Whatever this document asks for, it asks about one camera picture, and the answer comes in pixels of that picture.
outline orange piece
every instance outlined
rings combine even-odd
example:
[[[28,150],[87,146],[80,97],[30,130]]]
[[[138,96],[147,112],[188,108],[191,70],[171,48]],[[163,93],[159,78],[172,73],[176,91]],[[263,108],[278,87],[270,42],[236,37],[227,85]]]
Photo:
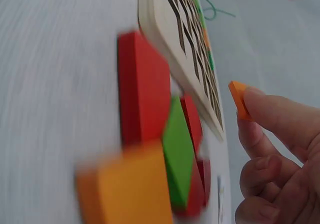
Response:
[[[229,90],[238,110],[238,117],[243,120],[253,121],[244,101],[244,92],[246,88],[247,86],[245,84],[235,80],[229,83]]]
[[[76,184],[86,224],[173,224],[160,140],[79,171]]]

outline wooden puzzle board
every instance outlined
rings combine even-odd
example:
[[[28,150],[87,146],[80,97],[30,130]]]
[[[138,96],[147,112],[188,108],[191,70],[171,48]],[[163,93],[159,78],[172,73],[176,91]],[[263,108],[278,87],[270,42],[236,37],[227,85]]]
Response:
[[[188,92],[209,127],[223,138],[218,83],[210,43],[194,0],[138,0],[143,34],[167,59],[173,77]]]

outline green string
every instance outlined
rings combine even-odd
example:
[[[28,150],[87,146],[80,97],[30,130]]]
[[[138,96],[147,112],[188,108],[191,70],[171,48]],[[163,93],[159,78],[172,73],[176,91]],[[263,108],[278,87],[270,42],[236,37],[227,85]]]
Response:
[[[236,15],[234,15],[234,14],[232,14],[232,13],[230,13],[230,12],[227,12],[227,11],[224,11],[224,10],[221,10],[221,9],[217,9],[217,8],[215,8],[215,6],[211,3],[211,1],[209,1],[209,0],[205,0],[211,7],[208,7],[208,8],[205,8],[205,9],[203,9],[203,12],[205,12],[205,11],[213,11],[213,16],[211,17],[211,18],[209,18],[209,17],[204,17],[207,21],[213,21],[216,17],[217,17],[217,13],[224,13],[224,14],[226,14],[226,15],[229,15],[229,16],[231,16],[231,17],[236,17]]]

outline hand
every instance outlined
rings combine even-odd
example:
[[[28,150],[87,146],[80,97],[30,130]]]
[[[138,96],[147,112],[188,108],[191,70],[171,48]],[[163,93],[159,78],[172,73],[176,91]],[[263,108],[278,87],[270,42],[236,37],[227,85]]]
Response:
[[[239,139],[251,160],[242,169],[245,200],[237,224],[320,224],[320,109],[247,88],[245,105],[256,122],[238,120]],[[265,128],[303,163],[282,156]]]

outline puzzle pieces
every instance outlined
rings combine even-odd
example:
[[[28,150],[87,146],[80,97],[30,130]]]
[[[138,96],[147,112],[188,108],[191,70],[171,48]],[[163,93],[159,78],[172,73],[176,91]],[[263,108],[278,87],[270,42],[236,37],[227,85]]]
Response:
[[[204,189],[204,202],[203,205],[206,207],[209,202],[210,189],[211,189],[211,167],[210,160],[197,160],[198,170],[201,176],[201,181]]]
[[[180,101],[193,143],[194,152],[198,153],[203,133],[197,108],[189,95],[181,97]]]
[[[244,101],[244,92],[246,88],[247,86],[245,84],[235,80],[229,83],[229,90],[238,110],[238,117],[243,120],[253,121]]]
[[[172,98],[162,142],[171,205],[185,209],[195,153],[179,97]]]
[[[187,207],[184,210],[175,210],[180,217],[197,217],[201,214],[205,202],[205,192],[197,161],[193,160],[190,192],[188,196]]]
[[[170,70],[138,31],[118,38],[118,76],[123,143],[160,138],[170,113]]]
[[[86,224],[173,224],[160,140],[78,172],[76,184]]]

